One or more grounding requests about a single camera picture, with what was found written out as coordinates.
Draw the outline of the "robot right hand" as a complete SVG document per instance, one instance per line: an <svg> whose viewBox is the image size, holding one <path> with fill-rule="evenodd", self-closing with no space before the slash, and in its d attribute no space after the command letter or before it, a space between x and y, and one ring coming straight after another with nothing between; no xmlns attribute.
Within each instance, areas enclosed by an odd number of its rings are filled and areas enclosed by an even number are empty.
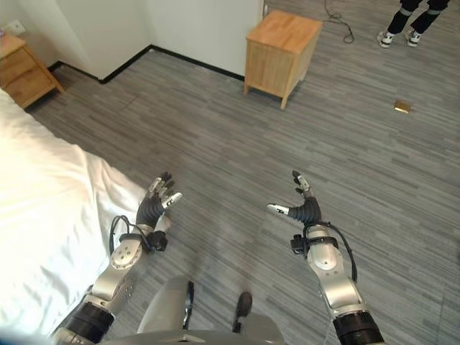
<svg viewBox="0 0 460 345"><path fill-rule="evenodd" d="M292 171L293 181L297 185L296 192L303 197L300 206L281 206L275 203L268 203L267 209L274 213L280 213L291 219L299 221L304 225L317 224L322 220L321 208L316 197L312 194L311 186L303 174Z"/></svg>

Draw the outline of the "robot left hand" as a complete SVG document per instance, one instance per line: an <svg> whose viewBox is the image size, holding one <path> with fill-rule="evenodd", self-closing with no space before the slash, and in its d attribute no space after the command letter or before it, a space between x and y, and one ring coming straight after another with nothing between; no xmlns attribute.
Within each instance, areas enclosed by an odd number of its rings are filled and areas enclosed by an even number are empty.
<svg viewBox="0 0 460 345"><path fill-rule="evenodd" d="M165 211L181 200L183 194L173 190L174 184L173 176L169 172L164 172L153 180L137 209L137 226L154 229Z"/></svg>

